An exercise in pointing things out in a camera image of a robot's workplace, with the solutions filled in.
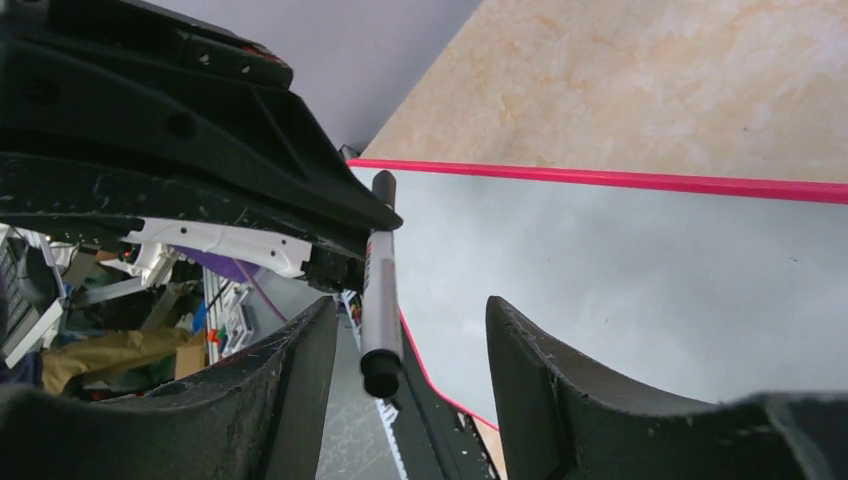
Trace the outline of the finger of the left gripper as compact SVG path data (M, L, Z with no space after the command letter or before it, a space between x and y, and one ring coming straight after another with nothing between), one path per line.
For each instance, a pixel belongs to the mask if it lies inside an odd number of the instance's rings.
M365 230L392 231L403 224L355 177L303 99L287 90L252 93L278 134L283 157L310 190L305 201L310 210Z

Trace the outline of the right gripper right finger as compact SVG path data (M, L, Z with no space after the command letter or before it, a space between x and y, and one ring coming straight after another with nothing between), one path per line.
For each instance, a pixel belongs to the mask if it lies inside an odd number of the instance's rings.
M625 376L486 305L497 422L512 479L843 479L847 397L771 392L710 404Z

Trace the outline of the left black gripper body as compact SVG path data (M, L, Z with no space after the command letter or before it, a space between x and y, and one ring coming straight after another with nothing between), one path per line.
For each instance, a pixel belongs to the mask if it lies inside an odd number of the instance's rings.
M252 93L291 80L261 45L155 5L5 1L1 219L360 289L368 230L307 207Z

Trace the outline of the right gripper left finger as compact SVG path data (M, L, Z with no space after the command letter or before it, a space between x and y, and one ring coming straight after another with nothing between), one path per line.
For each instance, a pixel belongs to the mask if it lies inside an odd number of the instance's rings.
M5 479L311 479L337 342L322 297L280 330L142 397L1 390Z

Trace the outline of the black white marker pen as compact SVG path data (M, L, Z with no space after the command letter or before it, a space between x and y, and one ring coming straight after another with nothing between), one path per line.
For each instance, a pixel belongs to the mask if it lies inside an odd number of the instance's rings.
M366 244L360 338L365 391L374 398L392 397L403 370L403 342L391 230L372 231Z

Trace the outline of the pink framed whiteboard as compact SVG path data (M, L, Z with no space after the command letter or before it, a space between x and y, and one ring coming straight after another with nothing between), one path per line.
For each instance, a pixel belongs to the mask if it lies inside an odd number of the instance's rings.
M843 183L357 159L397 181L399 305L430 384L494 423L500 296L633 379L716 402L847 387Z

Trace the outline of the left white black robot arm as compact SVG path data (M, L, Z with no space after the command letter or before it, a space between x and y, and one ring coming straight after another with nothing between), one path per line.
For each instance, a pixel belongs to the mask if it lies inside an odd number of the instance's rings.
M1 220L161 243L358 289L401 218L264 46L144 1L1 5Z

